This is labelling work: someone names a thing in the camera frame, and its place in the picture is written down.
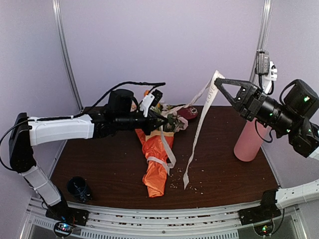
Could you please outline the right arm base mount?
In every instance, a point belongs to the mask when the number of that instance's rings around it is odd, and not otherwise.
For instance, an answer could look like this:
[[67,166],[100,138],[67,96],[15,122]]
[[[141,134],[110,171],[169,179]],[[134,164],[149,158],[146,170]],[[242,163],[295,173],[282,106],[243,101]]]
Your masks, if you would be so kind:
[[282,216],[276,206],[256,206],[238,211],[241,225],[252,225],[254,232],[260,237],[269,237],[276,231],[274,219]]

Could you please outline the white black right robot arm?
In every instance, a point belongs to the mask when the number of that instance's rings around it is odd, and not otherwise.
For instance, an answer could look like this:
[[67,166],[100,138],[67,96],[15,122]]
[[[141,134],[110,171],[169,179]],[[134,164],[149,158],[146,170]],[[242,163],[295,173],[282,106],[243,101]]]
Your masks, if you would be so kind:
[[[287,135],[289,144],[301,156],[319,158],[319,126],[310,122],[319,109],[319,97],[303,80],[290,82],[286,86],[289,92],[281,94],[279,101],[249,81],[218,78],[215,85],[242,118],[269,126],[277,138]],[[267,190],[260,205],[239,211],[240,220],[243,224],[269,220],[279,217],[286,207],[318,198],[318,180],[292,188]]]

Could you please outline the orange flower bouquet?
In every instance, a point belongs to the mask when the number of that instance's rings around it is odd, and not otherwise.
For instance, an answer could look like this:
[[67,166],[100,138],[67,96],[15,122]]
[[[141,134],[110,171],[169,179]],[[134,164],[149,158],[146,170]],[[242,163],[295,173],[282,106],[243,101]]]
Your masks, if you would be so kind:
[[168,147],[172,149],[174,135],[179,131],[187,129],[188,121],[192,118],[188,110],[189,108],[181,108],[168,114],[168,123],[163,126],[163,130],[156,129],[150,135],[145,135],[141,129],[135,130],[142,144],[142,153],[147,160],[148,168],[142,178],[142,182],[147,187],[150,198],[164,195],[167,177],[174,165],[165,150],[161,136],[164,136]]

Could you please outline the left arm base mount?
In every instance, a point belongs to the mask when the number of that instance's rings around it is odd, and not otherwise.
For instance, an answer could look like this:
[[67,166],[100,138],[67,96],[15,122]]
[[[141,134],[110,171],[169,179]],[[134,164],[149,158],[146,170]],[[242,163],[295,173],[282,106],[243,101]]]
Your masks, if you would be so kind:
[[85,226],[87,223],[89,211],[68,206],[63,196],[54,206],[50,206],[45,199],[43,203],[47,206],[45,216],[57,221],[53,232],[58,238],[70,236],[77,226]]

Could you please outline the grey printed ribbon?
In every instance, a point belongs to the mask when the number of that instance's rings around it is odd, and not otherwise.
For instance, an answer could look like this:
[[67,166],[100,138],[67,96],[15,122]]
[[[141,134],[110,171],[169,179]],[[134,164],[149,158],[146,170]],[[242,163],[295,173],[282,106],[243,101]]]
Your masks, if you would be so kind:
[[[218,92],[218,89],[217,89],[217,87],[214,84],[214,82],[215,82],[215,80],[217,78],[224,78],[224,77],[218,71],[215,71],[215,73],[212,76],[211,80],[204,86],[204,88],[197,95],[194,96],[194,98],[191,100],[191,102],[186,104],[186,105],[173,107],[173,106],[170,106],[168,104],[160,104],[160,103],[158,103],[155,107],[152,107],[152,109],[155,112],[157,112],[158,114],[161,114],[162,116],[167,118],[167,115],[172,113],[172,112],[178,111],[181,108],[186,108],[186,107],[192,106],[203,95],[204,91],[206,89],[208,89],[206,101],[205,101],[205,104],[203,106],[200,118],[199,118],[199,123],[197,125],[197,129],[196,129],[196,133],[195,133],[195,137],[194,137],[194,141],[193,141],[193,145],[192,145],[192,154],[191,154],[191,156],[190,156],[190,158],[188,160],[188,163],[187,163],[187,166],[186,166],[186,170],[185,170],[185,173],[183,175],[184,188],[186,188],[187,185],[189,184],[188,168],[189,168],[189,165],[190,165],[190,163],[192,162],[192,160],[194,158],[195,147],[197,145],[197,141],[198,141],[198,138],[199,138],[200,130],[201,130],[202,125],[203,125],[203,121],[204,121],[205,116],[206,116],[210,106],[212,105],[212,103],[213,103],[213,101],[214,101],[214,99],[215,99],[215,97],[217,95],[217,92]],[[162,141],[164,143],[164,147],[165,147],[166,152],[168,153],[168,155],[170,156],[172,162],[174,163],[174,165],[173,165],[173,168],[174,168],[174,166],[176,164],[176,157],[175,157],[172,149],[170,149],[168,147],[168,144],[167,144],[166,140],[164,139],[163,135],[161,136],[161,138],[162,138]]]

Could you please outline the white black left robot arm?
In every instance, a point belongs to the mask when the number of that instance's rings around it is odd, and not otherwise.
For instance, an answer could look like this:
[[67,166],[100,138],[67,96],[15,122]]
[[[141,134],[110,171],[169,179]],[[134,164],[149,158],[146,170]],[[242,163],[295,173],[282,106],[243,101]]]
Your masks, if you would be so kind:
[[110,92],[108,103],[99,111],[89,110],[77,116],[37,118],[20,113],[9,130],[10,169],[20,174],[41,196],[49,210],[61,221],[72,216],[63,194],[48,179],[33,157],[33,146],[69,139],[96,139],[118,131],[141,129],[146,135],[168,120],[154,112],[162,92],[148,93],[135,111],[131,104],[134,93],[125,89]]

